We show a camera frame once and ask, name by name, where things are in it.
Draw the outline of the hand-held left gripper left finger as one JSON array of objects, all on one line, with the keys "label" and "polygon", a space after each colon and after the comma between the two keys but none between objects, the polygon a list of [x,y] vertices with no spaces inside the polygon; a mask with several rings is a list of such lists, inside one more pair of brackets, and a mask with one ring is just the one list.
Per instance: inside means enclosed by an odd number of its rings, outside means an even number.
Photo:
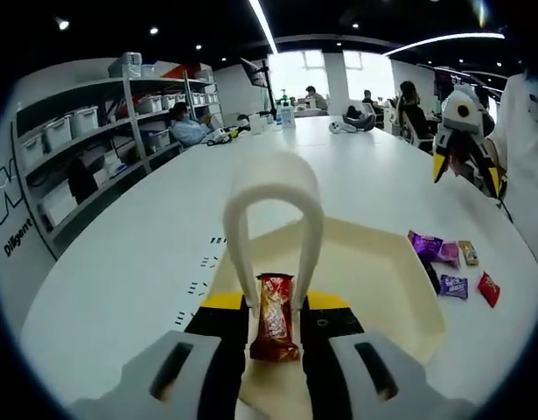
[{"label": "hand-held left gripper left finger", "polygon": [[205,304],[129,360],[119,383],[69,407],[73,419],[232,419],[245,368],[248,314]]}]

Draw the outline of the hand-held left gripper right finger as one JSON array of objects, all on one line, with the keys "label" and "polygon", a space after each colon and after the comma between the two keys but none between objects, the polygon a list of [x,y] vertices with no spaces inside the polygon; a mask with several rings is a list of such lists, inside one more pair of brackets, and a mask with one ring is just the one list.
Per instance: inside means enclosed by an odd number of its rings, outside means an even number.
[{"label": "hand-held left gripper right finger", "polygon": [[303,371],[316,419],[467,419],[470,404],[427,382],[424,367],[385,335],[365,331],[344,303],[300,311]]}]

